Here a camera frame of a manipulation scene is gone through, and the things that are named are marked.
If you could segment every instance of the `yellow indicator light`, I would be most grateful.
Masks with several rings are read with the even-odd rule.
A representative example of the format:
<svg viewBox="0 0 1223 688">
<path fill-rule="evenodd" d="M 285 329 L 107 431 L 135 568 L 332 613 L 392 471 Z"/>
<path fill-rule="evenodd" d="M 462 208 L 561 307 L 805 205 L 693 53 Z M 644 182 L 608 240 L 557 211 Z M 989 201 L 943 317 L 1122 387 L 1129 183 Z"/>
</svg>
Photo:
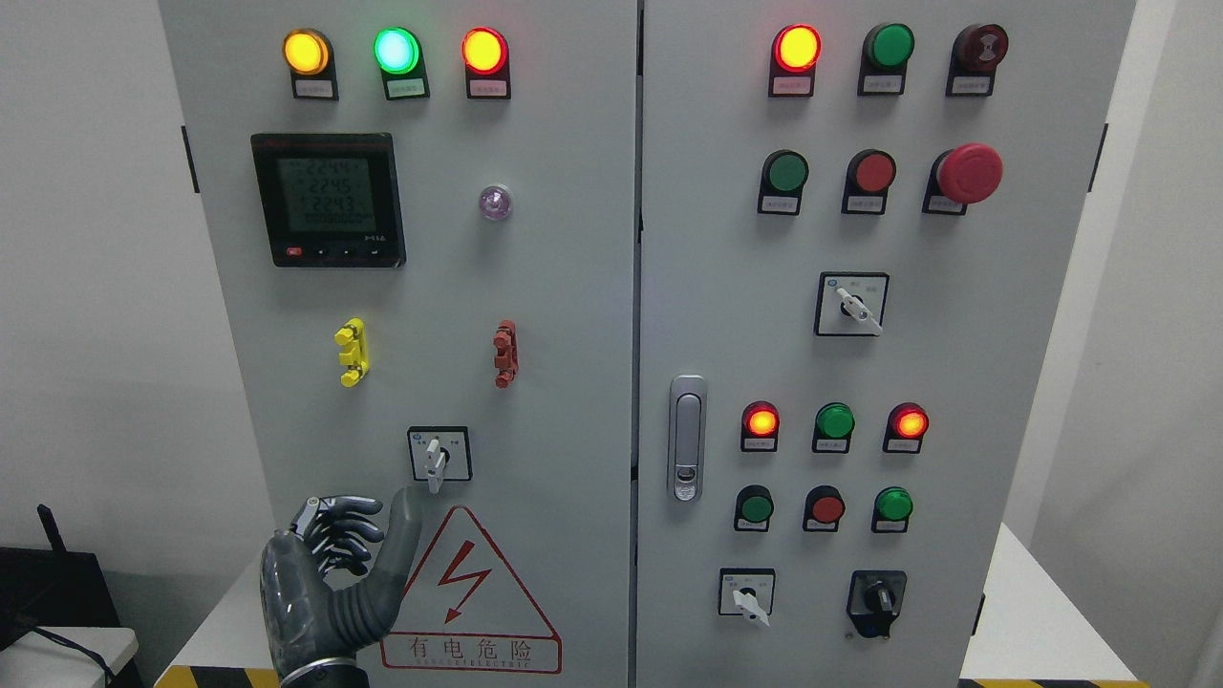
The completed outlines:
<svg viewBox="0 0 1223 688">
<path fill-rule="evenodd" d="M 302 76 L 314 76 L 331 61 L 331 50 L 323 34 L 312 28 L 295 28 L 285 37 L 285 61 Z"/>
<path fill-rule="evenodd" d="M 819 59 L 819 33 L 807 24 L 783 28 L 773 43 L 773 57 L 786 71 L 810 70 Z"/>
<path fill-rule="evenodd" d="M 777 414 L 768 411 L 756 412 L 747 420 L 747 428 L 752 435 L 772 435 L 777 430 Z"/>
<path fill-rule="evenodd" d="M 505 38 L 488 27 L 477 27 L 462 39 L 462 61 L 478 75 L 490 75 L 505 66 Z"/>
<path fill-rule="evenodd" d="M 909 439 L 921 437 L 921 434 L 926 433 L 927 423 L 926 414 L 909 412 L 896 420 L 896 435 Z"/>
</svg>

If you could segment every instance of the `digital power meter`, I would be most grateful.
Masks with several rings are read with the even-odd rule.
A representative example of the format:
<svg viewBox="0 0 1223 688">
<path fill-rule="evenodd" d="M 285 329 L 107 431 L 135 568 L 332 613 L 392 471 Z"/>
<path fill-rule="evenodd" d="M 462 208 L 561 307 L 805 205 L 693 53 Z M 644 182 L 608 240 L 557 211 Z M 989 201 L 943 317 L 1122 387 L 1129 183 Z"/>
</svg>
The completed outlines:
<svg viewBox="0 0 1223 688">
<path fill-rule="evenodd" d="M 389 133 L 256 133 L 251 137 L 280 266 L 404 264 L 395 150 Z"/>
</svg>

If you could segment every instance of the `yellow terminal connector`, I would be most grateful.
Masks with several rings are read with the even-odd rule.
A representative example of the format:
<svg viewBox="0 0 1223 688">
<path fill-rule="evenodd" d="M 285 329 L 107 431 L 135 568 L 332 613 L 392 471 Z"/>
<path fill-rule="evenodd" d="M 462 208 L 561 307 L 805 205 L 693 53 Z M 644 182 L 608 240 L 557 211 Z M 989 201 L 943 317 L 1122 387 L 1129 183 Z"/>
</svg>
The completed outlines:
<svg viewBox="0 0 1223 688">
<path fill-rule="evenodd" d="M 340 385 L 355 387 L 369 373 L 366 323 L 361 318 L 350 318 L 331 339 L 340 347 L 340 365 L 347 369 L 340 376 Z"/>
</svg>

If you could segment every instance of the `white table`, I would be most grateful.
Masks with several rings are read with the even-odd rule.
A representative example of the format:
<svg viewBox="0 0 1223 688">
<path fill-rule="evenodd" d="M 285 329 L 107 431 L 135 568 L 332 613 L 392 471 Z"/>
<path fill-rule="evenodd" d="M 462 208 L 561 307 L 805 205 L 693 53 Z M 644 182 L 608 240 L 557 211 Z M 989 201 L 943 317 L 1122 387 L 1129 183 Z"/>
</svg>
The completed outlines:
<svg viewBox="0 0 1223 688">
<path fill-rule="evenodd" d="M 115 673 L 136 656 L 136 633 L 131 628 L 43 628 L 98 653 Z M 0 653 L 0 688 L 103 688 L 104 681 L 102 667 L 93 660 L 37 633 L 27 633 Z"/>
<path fill-rule="evenodd" d="M 986 596 L 960 676 L 1134 681 L 1125 664 L 1005 525 L 998 532 Z M 259 604 L 258 557 L 172 664 L 272 668 Z"/>
</svg>

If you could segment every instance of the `lightning bolt symbol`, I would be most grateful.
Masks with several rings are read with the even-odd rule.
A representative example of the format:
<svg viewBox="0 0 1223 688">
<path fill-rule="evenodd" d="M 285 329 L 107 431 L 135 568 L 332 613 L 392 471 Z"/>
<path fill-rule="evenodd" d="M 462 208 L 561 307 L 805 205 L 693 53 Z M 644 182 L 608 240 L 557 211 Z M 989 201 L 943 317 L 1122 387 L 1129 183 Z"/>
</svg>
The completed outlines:
<svg viewBox="0 0 1223 688">
<path fill-rule="evenodd" d="M 467 558 L 467 555 L 470 555 L 475 547 L 476 547 L 475 543 L 472 543 L 471 540 L 464 540 L 462 546 L 459 547 L 459 554 L 455 555 L 455 558 L 454 561 L 450 562 L 450 566 L 446 568 L 446 572 L 442 574 L 442 580 L 438 582 L 438 585 L 440 587 L 440 585 L 450 585 L 451 583 L 459 583 L 460 580 L 472 580 L 472 579 L 476 580 L 467 590 L 467 594 L 462 596 L 462 600 L 459 600 L 457 605 L 446 610 L 446 623 L 450 623 L 451 621 L 459 618 L 460 615 L 462 615 L 462 612 L 459 610 L 461 610 L 467 599 L 471 598 L 471 594 L 475 593 L 476 589 L 479 588 L 482 583 L 484 583 L 484 579 L 488 578 L 488 574 L 493 572 L 493 569 L 486 568 L 484 571 L 465 573 L 462 576 L 456 576 L 454 578 L 450 578 L 450 576 L 455 572 L 455 569 L 459 568 L 459 565 L 461 565 L 464 560 Z"/>
</svg>

